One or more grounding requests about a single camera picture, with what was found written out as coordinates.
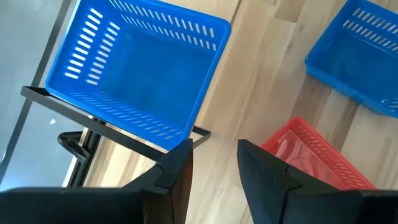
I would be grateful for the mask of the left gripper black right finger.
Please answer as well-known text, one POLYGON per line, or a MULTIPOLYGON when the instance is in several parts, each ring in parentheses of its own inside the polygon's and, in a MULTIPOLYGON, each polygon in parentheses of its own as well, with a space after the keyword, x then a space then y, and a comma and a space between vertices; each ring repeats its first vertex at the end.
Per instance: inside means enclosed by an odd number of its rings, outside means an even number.
POLYGON ((359 223, 359 192, 338 190, 246 139, 238 141, 238 168, 254 223, 359 223))

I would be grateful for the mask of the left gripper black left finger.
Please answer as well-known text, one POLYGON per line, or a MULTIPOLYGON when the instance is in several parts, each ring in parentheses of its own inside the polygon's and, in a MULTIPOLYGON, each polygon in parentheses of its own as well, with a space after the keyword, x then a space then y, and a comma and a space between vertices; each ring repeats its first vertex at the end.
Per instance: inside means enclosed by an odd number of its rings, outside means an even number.
POLYGON ((193 140, 186 139, 126 184, 123 223, 185 223, 193 177, 193 140))

